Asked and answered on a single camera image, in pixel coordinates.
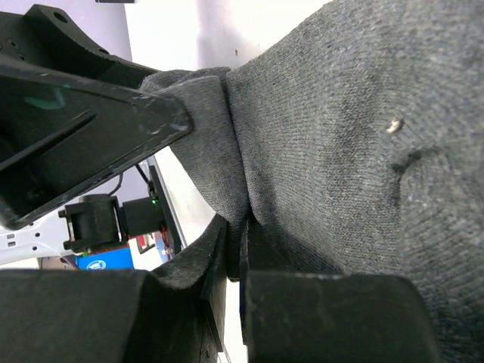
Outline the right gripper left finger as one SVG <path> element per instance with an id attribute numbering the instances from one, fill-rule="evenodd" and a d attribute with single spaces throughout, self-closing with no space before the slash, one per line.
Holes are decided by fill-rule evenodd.
<path id="1" fill-rule="evenodd" d="M 218 355 L 224 351 L 226 234 L 219 215 L 171 261 L 154 270 L 163 314 L 158 345 L 163 355 Z"/>

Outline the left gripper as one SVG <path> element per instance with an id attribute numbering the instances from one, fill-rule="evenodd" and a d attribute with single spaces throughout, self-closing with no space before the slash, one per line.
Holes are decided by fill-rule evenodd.
<path id="1" fill-rule="evenodd" d="M 61 9 L 1 14 L 1 224 L 18 230 L 187 135 L 154 70 L 109 54 Z"/>

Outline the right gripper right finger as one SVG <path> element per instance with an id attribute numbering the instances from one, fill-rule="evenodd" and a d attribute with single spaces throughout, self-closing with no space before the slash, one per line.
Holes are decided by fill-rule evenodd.
<path id="1" fill-rule="evenodd" d="M 266 238 L 262 226 L 255 219 L 247 219 L 240 242 L 240 279 L 256 275 L 289 276 L 300 270 L 284 258 Z"/>

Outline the grey sock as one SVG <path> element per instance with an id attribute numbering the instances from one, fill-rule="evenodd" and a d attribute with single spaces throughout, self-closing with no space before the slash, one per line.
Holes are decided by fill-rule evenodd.
<path id="1" fill-rule="evenodd" d="M 172 70 L 171 146 L 229 224 L 294 265 L 412 280 L 447 362 L 483 360 L 483 3 L 332 1 L 237 69 Z"/>

